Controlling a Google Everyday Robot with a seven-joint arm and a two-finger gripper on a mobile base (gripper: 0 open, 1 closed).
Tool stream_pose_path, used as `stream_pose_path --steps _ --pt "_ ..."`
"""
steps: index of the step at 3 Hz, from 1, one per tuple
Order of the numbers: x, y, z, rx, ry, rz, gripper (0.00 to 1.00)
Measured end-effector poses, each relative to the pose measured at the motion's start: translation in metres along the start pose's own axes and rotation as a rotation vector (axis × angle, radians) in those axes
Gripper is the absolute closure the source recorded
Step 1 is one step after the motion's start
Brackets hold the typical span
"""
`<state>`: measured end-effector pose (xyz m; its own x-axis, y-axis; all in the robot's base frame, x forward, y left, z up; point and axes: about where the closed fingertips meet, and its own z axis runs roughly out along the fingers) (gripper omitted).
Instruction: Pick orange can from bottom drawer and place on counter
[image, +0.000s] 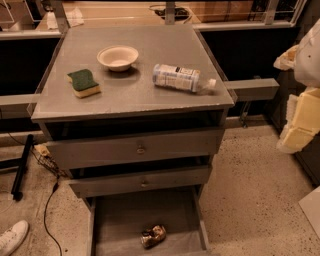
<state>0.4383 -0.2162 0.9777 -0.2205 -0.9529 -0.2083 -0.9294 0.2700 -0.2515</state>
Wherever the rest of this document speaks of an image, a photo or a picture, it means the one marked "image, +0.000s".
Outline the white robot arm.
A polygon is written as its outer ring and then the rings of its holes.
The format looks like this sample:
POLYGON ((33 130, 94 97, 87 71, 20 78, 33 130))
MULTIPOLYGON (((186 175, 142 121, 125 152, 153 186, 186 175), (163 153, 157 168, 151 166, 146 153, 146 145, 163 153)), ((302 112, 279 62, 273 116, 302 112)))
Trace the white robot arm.
POLYGON ((288 154, 301 151, 320 132, 320 20, 298 45, 274 62, 280 70, 294 71, 297 82, 306 86, 298 96, 289 95, 286 120, 277 148, 288 154))

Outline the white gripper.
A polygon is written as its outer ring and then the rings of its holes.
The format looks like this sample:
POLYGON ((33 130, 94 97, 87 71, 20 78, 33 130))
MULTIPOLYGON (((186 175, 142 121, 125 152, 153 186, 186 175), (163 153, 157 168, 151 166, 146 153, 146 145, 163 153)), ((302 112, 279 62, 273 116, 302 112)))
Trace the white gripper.
MULTIPOLYGON (((276 58, 273 66, 279 70, 293 69, 298 46, 294 45, 276 58)), ((320 89, 307 88, 299 96, 289 95, 285 126, 277 142, 283 153, 300 152, 320 132, 320 89)))

